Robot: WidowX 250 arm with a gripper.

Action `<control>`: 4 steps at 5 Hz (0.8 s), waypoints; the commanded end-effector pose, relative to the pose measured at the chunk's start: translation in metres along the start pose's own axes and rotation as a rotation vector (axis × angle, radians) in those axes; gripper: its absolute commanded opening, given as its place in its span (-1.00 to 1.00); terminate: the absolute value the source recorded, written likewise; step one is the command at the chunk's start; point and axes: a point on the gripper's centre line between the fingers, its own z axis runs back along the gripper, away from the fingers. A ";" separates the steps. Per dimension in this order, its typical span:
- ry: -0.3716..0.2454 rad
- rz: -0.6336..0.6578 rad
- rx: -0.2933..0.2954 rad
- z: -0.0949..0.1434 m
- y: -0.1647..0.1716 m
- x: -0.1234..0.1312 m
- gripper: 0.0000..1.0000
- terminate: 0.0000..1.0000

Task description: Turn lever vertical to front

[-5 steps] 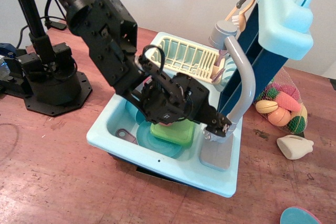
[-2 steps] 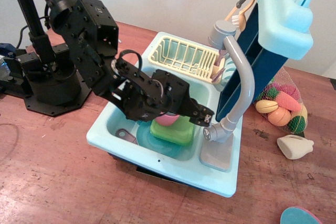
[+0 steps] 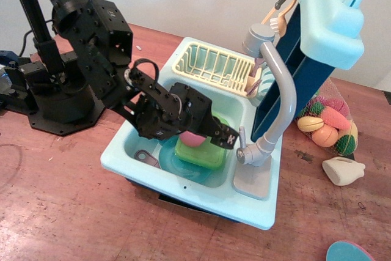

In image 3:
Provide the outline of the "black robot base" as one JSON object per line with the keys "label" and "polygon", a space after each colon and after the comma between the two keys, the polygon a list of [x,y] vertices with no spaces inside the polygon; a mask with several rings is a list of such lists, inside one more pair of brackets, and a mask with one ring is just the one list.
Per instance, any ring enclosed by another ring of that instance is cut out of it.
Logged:
{"label": "black robot base", "polygon": [[1,51],[1,108],[26,115],[32,128],[66,136],[94,126],[104,110],[79,72],[73,52],[61,54],[58,83],[40,61]]}

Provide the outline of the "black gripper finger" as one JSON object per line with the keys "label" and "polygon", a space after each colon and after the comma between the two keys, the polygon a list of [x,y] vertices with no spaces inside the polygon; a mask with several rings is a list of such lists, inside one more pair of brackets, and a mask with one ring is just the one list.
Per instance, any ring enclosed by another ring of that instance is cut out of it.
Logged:
{"label": "black gripper finger", "polygon": [[211,142],[235,142],[239,133],[230,126],[221,122],[211,124]]}
{"label": "black gripper finger", "polygon": [[235,145],[235,135],[228,135],[226,138],[213,137],[210,139],[210,142],[220,148],[232,150]]}

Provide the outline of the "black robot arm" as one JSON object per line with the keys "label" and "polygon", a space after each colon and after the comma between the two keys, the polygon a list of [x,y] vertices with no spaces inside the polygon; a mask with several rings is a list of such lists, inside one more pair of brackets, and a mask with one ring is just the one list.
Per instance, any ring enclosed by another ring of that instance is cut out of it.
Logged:
{"label": "black robot arm", "polygon": [[232,149],[238,132],[212,115],[211,100],[176,82],[165,89],[133,61],[133,33],[120,10],[105,0],[50,0],[54,28],[70,42],[79,68],[97,99],[147,139],[165,140],[185,131]]}

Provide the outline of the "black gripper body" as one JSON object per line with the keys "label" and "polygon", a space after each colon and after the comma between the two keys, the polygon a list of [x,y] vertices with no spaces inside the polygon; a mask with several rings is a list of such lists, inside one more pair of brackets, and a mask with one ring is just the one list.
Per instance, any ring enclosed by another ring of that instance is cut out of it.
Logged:
{"label": "black gripper body", "polygon": [[212,101],[183,83],[139,96],[134,110],[139,136],[165,140],[185,131],[203,137],[220,135],[220,120],[212,115]]}

